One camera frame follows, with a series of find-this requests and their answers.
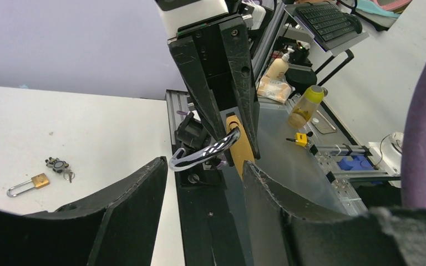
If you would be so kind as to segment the small padlock key with ring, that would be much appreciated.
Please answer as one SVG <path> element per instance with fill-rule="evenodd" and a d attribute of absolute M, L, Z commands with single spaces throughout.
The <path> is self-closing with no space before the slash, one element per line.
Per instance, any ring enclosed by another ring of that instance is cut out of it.
<path fill-rule="evenodd" d="M 65 180 L 72 183 L 74 178 L 75 178 L 75 172 L 72 171 L 72 170 L 65 170 L 65 171 L 63 171 L 63 177 L 64 177 Z"/>

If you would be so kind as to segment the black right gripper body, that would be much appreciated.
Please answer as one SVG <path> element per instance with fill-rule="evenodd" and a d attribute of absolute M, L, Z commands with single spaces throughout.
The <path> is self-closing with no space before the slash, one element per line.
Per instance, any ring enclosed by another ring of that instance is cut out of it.
<path fill-rule="evenodd" d="M 225 48 L 220 33 L 220 23 L 227 21 L 230 16 L 216 16 L 211 19 L 196 22 L 179 28 L 171 40 L 191 36 L 201 59 L 202 68 L 206 74 L 207 83 L 213 92 L 219 110 L 237 107 L 232 92 L 232 77 L 226 61 Z"/>

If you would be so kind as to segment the large brass padlock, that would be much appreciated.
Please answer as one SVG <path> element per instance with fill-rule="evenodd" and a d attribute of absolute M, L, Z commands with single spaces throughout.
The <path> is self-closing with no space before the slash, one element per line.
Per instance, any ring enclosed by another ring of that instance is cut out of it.
<path fill-rule="evenodd" d="M 169 169 L 175 172 L 188 170 L 225 151 L 230 151 L 234 167 L 240 178 L 243 178 L 244 162 L 255 160 L 252 146 L 237 115 L 231 114 L 226 117 L 226 129 L 225 137 L 191 155 L 185 156 L 185 149 L 179 148 L 169 160 Z"/>

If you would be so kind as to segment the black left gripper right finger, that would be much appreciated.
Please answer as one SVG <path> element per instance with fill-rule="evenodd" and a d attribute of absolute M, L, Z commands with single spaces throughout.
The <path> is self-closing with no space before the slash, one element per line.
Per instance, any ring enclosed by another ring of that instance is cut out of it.
<path fill-rule="evenodd" d="M 426 265 L 426 209 L 348 216 L 315 204 L 245 161 L 255 265 Z"/>

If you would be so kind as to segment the small brass padlock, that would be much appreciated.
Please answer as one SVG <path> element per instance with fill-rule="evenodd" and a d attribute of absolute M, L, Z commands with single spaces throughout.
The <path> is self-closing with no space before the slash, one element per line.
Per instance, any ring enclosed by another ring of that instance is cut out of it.
<path fill-rule="evenodd" d="M 28 193 L 32 190 L 39 190 L 50 184 L 50 180 L 45 173 L 31 177 L 28 181 L 15 185 L 9 188 L 6 192 L 10 198 L 15 198 Z"/>

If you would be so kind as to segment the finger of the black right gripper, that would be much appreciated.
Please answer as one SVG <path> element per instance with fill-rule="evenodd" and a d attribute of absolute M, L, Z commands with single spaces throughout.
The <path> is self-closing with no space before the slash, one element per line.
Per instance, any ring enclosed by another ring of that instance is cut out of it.
<path fill-rule="evenodd" d="M 246 23 L 241 16 L 230 16 L 227 21 L 220 23 L 220 33 L 231 72 L 232 92 L 240 119 L 252 148 L 252 154 L 255 159 L 260 159 L 257 140 L 259 103 L 255 83 L 252 80 L 253 71 Z"/>
<path fill-rule="evenodd" d="M 170 54 L 186 84 L 201 123 L 214 140 L 226 136 L 224 122 L 215 96 L 207 83 L 201 59 L 191 36 L 168 42 Z"/>

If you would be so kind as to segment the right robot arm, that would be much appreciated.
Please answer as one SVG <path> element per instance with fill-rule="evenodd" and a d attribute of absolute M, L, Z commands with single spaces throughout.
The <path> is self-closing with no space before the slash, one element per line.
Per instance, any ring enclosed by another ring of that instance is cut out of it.
<path fill-rule="evenodd" d="M 237 108 L 252 153 L 259 103 L 246 23 L 239 1 L 157 1 L 170 54 L 208 133 L 226 135 L 221 112 Z"/>

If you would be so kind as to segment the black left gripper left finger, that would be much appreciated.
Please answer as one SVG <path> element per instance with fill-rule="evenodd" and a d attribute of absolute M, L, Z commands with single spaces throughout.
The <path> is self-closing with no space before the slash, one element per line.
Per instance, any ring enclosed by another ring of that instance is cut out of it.
<path fill-rule="evenodd" d="M 161 156 L 54 212 L 0 211 L 0 265 L 150 265 L 167 177 Z"/>

